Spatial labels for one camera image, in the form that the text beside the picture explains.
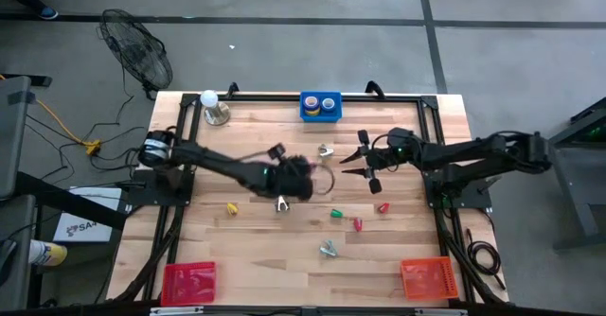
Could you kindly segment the red plastic basket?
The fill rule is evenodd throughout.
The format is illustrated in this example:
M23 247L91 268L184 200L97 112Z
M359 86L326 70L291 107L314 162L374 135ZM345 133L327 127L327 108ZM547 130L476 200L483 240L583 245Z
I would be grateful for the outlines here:
M212 303L216 295L216 263L167 264L160 305L184 307Z

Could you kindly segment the white printed sign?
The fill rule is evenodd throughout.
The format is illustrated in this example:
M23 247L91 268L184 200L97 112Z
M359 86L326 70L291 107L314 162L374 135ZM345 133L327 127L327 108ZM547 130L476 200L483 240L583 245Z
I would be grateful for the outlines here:
M82 196L104 207L117 210L122 191L109 187L72 187L70 192ZM68 213L62 213L53 241L67 242L107 242L110 240L112 228L89 219L83 219Z

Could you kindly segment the orange plastic basket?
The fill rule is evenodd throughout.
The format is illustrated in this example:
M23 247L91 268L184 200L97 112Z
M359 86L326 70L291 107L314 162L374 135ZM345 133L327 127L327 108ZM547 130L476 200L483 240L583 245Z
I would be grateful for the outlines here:
M410 301L457 299L459 296L448 256L404 259L400 269L404 296Z

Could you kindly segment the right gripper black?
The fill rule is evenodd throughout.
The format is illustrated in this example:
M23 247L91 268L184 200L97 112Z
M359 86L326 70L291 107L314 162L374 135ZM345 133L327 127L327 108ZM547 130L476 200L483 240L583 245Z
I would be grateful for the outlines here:
M375 172L389 167L396 167L398 164L394 160L391 148L373 149L366 130L357 131L361 146L351 155L340 161L340 164L349 163L360 158L365 159L365 168L344 169L343 173L354 174L365 177L368 180L370 192L372 194L380 193L382 185L376 177Z

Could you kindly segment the black diagonal beam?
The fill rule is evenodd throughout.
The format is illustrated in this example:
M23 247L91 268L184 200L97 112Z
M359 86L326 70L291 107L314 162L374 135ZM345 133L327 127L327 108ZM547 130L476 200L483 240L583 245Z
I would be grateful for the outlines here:
M95 221L117 230L123 229L127 219L127 215L122 212L105 207L83 196L75 195L53 184L48 184L24 172L17 173L15 193L34 196L38 204Z

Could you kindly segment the black floor fan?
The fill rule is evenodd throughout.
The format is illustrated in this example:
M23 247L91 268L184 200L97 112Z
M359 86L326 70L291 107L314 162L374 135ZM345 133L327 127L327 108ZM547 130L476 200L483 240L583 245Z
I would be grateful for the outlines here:
M98 30L122 68L141 83L147 99L155 101L170 86L173 72L165 44L129 12L105 9Z

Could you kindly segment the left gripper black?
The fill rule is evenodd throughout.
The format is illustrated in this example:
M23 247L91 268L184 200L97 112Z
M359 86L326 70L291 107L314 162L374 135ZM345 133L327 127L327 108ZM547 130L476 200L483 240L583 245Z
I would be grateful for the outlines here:
M313 194L312 164L302 155L290 156L266 173L265 198L287 196L308 201Z

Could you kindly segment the white bulb lamp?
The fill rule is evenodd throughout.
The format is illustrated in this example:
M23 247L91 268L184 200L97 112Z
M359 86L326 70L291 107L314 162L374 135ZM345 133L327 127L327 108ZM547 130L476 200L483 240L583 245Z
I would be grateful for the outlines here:
M219 100L215 91L205 90L200 95L200 102L203 105L203 114L205 121L212 126L221 126L225 124L230 116L228 105Z

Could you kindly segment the black metal stand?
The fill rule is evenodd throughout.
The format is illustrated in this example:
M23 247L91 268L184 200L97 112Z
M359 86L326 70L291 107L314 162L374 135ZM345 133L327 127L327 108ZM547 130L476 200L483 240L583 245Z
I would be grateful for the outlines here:
M557 252L606 246L606 227L595 207L606 209L606 97L569 117L547 135L558 184L579 231L553 245Z

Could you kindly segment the white yellow spray can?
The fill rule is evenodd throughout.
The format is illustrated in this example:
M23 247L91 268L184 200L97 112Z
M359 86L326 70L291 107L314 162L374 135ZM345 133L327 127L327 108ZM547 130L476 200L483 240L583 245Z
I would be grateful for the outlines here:
M65 246L32 239L29 242L28 263L37 266L55 267L61 265L68 254Z

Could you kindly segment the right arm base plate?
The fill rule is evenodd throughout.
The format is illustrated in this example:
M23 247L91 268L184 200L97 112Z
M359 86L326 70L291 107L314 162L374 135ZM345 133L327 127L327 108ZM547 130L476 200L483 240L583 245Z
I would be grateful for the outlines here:
M423 172L427 205L432 209L491 209L489 188L501 179L500 175L463 184L445 184L438 171Z

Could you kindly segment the pink tape roll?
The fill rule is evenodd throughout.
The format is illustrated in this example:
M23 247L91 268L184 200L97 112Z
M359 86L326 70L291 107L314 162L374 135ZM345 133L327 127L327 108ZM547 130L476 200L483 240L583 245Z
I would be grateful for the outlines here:
M314 195L326 196L335 186L335 174L324 163L304 162L304 187L300 198L308 201Z

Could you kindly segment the grey equipment case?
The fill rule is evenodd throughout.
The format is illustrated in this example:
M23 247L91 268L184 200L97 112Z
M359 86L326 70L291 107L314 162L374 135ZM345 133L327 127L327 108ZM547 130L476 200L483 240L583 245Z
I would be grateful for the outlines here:
M14 191L23 143L30 79L0 79L0 200Z
M0 202L0 311L27 307L34 217L33 196Z

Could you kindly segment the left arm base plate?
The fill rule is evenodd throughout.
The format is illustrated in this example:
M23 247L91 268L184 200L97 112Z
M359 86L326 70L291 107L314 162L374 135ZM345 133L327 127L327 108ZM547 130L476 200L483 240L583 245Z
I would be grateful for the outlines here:
M128 196L131 205L186 206L189 205L194 184L194 172L171 168L165 171L139 169L134 172Z

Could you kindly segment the blue plastic basket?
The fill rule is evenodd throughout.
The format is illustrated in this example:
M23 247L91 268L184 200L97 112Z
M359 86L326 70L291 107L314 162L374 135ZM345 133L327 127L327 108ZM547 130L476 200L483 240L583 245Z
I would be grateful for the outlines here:
M335 109L332 112L324 112L321 108L321 113L318 116L307 116L304 113L303 100L305 97L317 97L321 107L321 101L330 97L335 101ZM299 95L299 115L305 122L318 123L336 123L343 115L343 100L340 92L336 91L304 91Z

